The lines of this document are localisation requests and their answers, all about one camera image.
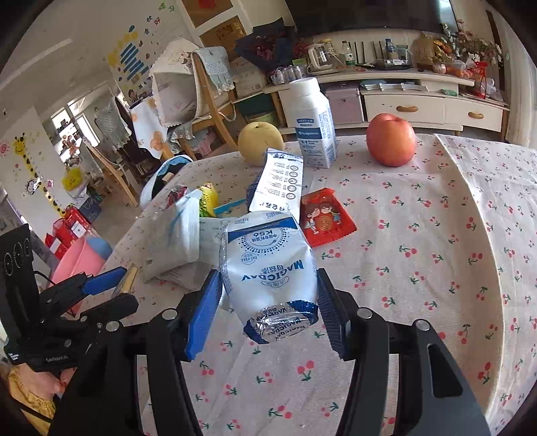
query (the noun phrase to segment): kettle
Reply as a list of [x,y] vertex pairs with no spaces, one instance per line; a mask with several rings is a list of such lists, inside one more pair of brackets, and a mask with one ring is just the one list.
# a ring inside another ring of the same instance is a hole
[[328,50],[324,44],[312,44],[307,47],[309,67],[312,71],[325,71],[332,68]]

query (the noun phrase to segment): wooden chair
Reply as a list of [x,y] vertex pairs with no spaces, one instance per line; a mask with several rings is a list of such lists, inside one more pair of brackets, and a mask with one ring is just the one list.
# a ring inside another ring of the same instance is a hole
[[[210,126],[214,126],[216,129],[216,134],[224,143],[222,147],[225,147],[227,144],[229,151],[238,151],[238,146],[235,142],[235,139],[231,136],[229,130],[227,130],[227,127],[223,122],[224,115],[228,118],[233,116],[234,109],[232,102],[236,100],[235,92],[233,90],[228,91],[229,101],[226,102],[224,105],[217,107],[214,96],[211,93],[211,87],[214,87],[214,85],[212,84],[211,79],[207,75],[203,62],[201,61],[201,58],[197,53],[192,53],[192,62],[194,62],[196,71],[198,73],[198,80],[201,87],[201,92],[203,94],[203,100],[205,101],[207,106],[209,106],[209,113],[211,116],[208,119],[196,118],[192,122],[192,133],[199,132],[200,130],[206,129]],[[192,158],[192,160],[197,161],[197,158],[194,155],[194,152],[191,150],[190,146],[188,145],[188,141],[186,139],[180,138],[179,144],[186,152],[186,154]],[[164,152],[163,150],[163,157],[165,154],[169,155],[169,157],[173,156],[171,150],[168,150],[167,152]]]
[[119,169],[121,170],[120,172],[115,168],[117,164],[110,162],[106,157],[104,157],[101,154],[99,150],[97,150],[96,147],[88,147],[88,150],[90,151],[90,153],[92,153],[97,159],[99,159],[102,162],[102,164],[105,167],[106,172],[110,173],[112,178],[114,178],[115,181],[119,183],[119,186],[121,186],[121,188],[127,194],[127,198],[129,199],[130,204],[132,204],[134,207],[138,207],[138,204],[139,204],[138,199],[134,196],[133,192],[130,190],[128,182],[126,182],[127,177],[122,172],[121,167],[119,167]]

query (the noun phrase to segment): blue gripper pad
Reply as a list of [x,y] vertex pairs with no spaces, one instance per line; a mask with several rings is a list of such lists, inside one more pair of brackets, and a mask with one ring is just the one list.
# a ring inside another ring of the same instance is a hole
[[326,333],[332,349],[339,354],[339,358],[348,360],[350,350],[345,327],[350,319],[339,299],[338,292],[342,291],[335,290],[324,268],[319,268],[317,270],[317,304],[321,310]]
[[113,270],[106,271],[96,277],[89,279],[82,292],[86,295],[97,295],[101,292],[114,288],[121,281],[127,270],[122,266],[118,266]]
[[205,340],[211,329],[214,314],[222,296],[222,276],[220,272],[211,270],[205,283],[198,292],[202,294],[202,297],[188,323],[188,342],[185,347],[185,354],[191,360],[194,360],[196,355],[203,350]]

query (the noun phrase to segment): cartoon couple illustration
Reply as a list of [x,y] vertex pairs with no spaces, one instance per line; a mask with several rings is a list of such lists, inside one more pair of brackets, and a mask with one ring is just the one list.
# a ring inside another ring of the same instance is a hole
[[330,230],[333,223],[341,223],[339,212],[333,210],[330,203],[309,204],[306,210],[305,229],[311,229],[313,234],[319,233],[319,230]]

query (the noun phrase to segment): cherry pattern tablecloth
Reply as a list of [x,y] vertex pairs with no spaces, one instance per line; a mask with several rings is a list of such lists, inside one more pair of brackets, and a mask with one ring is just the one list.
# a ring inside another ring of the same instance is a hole
[[[358,230],[315,248],[317,266],[388,321],[429,320],[498,433],[537,378],[537,153],[418,135],[413,160],[393,169],[373,160],[364,136],[338,142],[330,169],[305,170],[303,190],[335,189]],[[299,153],[297,143],[287,148]],[[105,269],[143,264],[150,215],[171,185],[212,181],[223,204],[244,198],[259,171],[238,153],[187,165],[118,243]],[[230,214],[246,212],[243,205]],[[175,307],[185,292],[157,279],[144,284],[139,274],[133,293],[140,306],[123,323],[146,322]],[[183,364],[206,435],[335,434],[352,368],[331,349],[321,317],[298,335],[257,345],[242,334],[237,316],[220,308],[204,350]],[[139,370],[144,430],[154,436],[143,359]],[[392,356],[383,434],[393,431],[397,377]]]

